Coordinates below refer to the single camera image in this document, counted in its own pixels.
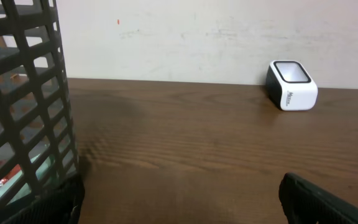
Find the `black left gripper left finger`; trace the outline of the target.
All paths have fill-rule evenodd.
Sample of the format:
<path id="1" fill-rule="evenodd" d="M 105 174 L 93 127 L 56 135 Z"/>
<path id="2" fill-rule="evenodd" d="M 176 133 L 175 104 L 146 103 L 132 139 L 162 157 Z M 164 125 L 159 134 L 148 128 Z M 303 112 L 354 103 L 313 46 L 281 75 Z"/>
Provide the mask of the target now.
<path id="1" fill-rule="evenodd" d="M 27 195 L 0 209 L 0 223 L 77 224 L 85 197 L 80 174 L 40 195 Z"/>

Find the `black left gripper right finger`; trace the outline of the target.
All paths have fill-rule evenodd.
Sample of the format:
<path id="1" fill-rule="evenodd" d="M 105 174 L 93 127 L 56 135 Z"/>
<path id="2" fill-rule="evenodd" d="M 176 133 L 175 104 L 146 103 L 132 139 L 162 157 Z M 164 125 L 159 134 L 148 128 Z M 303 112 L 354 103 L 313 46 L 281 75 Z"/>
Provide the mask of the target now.
<path id="1" fill-rule="evenodd" d="M 278 197 L 289 224 L 358 224 L 358 208 L 294 173 L 286 173 Z"/>

